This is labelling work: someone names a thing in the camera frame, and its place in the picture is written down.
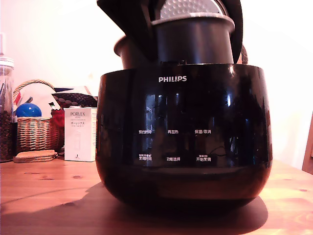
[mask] glossy black surface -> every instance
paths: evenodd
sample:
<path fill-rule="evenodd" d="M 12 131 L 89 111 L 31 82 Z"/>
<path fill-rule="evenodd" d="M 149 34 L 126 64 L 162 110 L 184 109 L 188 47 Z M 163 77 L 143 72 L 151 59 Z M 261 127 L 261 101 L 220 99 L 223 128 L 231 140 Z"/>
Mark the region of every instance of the glossy black surface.
<path fill-rule="evenodd" d="M 173 82 L 159 82 L 167 76 Z M 255 198 L 268 179 L 270 120 L 258 67 L 164 65 L 105 74 L 97 118 L 100 178 L 128 204 L 229 209 Z"/>

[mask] black rice cooker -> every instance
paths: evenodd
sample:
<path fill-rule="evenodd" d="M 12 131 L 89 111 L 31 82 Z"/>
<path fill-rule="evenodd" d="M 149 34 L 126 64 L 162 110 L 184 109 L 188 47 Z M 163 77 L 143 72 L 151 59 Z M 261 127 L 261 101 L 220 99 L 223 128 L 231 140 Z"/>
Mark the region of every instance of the black rice cooker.
<path fill-rule="evenodd" d="M 98 5 L 114 12 L 107 2 Z M 240 51 L 242 42 L 232 50 L 233 23 L 221 18 L 213 20 L 214 26 L 204 24 L 203 16 L 192 23 L 210 31 L 222 22 L 217 32 L 223 32 L 224 40 L 214 39 L 216 30 L 200 34 L 211 37 L 208 48 L 222 42 L 217 49 L 223 55 L 209 48 L 203 57 L 195 56 L 202 39 L 190 40 L 175 53 L 179 47 L 161 45 L 164 41 L 153 29 L 159 24 L 152 23 L 156 44 L 149 43 L 156 46 L 156 56 L 145 56 L 153 49 L 145 51 L 126 34 L 132 50 L 122 58 L 124 70 L 101 77 L 96 165 L 103 184 L 120 201 L 163 211 L 230 210 L 252 201 L 266 184 L 272 147 L 264 73 L 236 64 L 234 51 Z M 173 19 L 181 20 L 186 16 Z M 191 28 L 196 32 L 198 26 Z M 137 61 L 139 53 L 143 60 Z M 224 63 L 214 63 L 221 58 Z"/>

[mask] philips logo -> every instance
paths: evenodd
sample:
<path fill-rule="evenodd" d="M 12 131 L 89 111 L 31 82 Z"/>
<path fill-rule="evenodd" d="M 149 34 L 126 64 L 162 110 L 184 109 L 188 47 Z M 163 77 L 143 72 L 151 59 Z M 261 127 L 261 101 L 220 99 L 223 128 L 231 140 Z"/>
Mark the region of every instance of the philips logo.
<path fill-rule="evenodd" d="M 158 82 L 185 82 L 187 76 L 175 76 L 175 77 L 159 77 Z"/>

